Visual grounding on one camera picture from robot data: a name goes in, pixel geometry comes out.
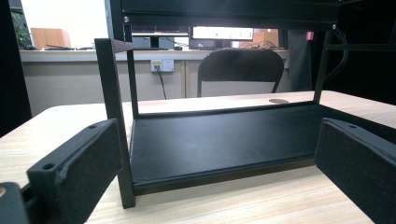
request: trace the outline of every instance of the black tray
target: black tray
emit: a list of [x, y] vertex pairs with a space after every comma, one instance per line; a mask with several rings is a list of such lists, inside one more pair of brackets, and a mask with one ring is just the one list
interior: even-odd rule
[[316, 104], [143, 116], [134, 121], [134, 193], [266, 174], [314, 164], [322, 118], [395, 142], [395, 130]]

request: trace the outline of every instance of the wooden table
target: wooden table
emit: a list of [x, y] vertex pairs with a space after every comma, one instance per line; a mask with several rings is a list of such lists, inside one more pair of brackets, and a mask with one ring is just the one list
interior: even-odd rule
[[[141, 113], [268, 105], [270, 99], [311, 100], [313, 92], [140, 102]], [[321, 103], [396, 128], [396, 106], [333, 91]], [[132, 108], [124, 103], [128, 141]], [[26, 170], [92, 123], [106, 119], [103, 104], [50, 108], [0, 139], [0, 182], [27, 182]], [[315, 166], [143, 195], [122, 209], [117, 178], [93, 211], [91, 223], [371, 223]]]

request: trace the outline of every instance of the black vertical post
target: black vertical post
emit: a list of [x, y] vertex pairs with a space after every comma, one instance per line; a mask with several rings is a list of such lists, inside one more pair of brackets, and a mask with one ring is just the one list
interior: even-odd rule
[[323, 42], [323, 49], [320, 57], [320, 65], [318, 70], [317, 85], [315, 87], [314, 102], [319, 104], [320, 95], [323, 89], [323, 83], [326, 76], [327, 62], [329, 61], [330, 52], [327, 50], [327, 46], [332, 43], [332, 31], [326, 32]]
[[0, 137], [32, 117], [8, 0], [0, 0]]
[[117, 71], [115, 53], [123, 47], [123, 42], [111, 39], [95, 39], [96, 55], [98, 58], [99, 73], [102, 81], [108, 119], [117, 119], [120, 133], [120, 150], [122, 169], [118, 174], [122, 206], [135, 206], [134, 185], [132, 180], [131, 162], [125, 132], [125, 122], [120, 97], [119, 74]]
[[105, 0], [107, 29], [111, 38], [124, 40], [121, 0]]
[[129, 73], [129, 87], [131, 91], [131, 102], [132, 102], [132, 113], [134, 115], [134, 119], [139, 119], [139, 105], [137, 102], [137, 87], [136, 87], [136, 74], [134, 71], [134, 52], [132, 50], [128, 50], [126, 52], [127, 60], [128, 60], [128, 73]]
[[151, 48], [159, 48], [160, 47], [160, 38], [159, 37], [150, 37], [149, 38], [149, 45]]
[[396, 20], [393, 23], [392, 33], [390, 33], [389, 44], [396, 45]]
[[124, 25], [123, 26], [124, 29], [124, 38], [125, 38], [125, 42], [133, 42], [132, 41], [132, 26], [131, 25]]

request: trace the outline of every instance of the electrical outlet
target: electrical outlet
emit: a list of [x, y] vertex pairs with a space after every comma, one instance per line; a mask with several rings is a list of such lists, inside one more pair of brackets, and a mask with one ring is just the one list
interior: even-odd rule
[[164, 72], [173, 72], [175, 70], [175, 63], [173, 60], [163, 60], [163, 70]]
[[160, 71], [163, 70], [163, 60], [151, 60], [151, 72], [157, 72], [156, 66], [160, 67]]

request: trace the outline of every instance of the office chair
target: office chair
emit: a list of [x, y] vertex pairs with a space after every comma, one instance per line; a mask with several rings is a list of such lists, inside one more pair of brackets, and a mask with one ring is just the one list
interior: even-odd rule
[[280, 56], [269, 49], [217, 49], [198, 68], [197, 96], [202, 96], [202, 82], [210, 81], [274, 82], [276, 92], [283, 69]]

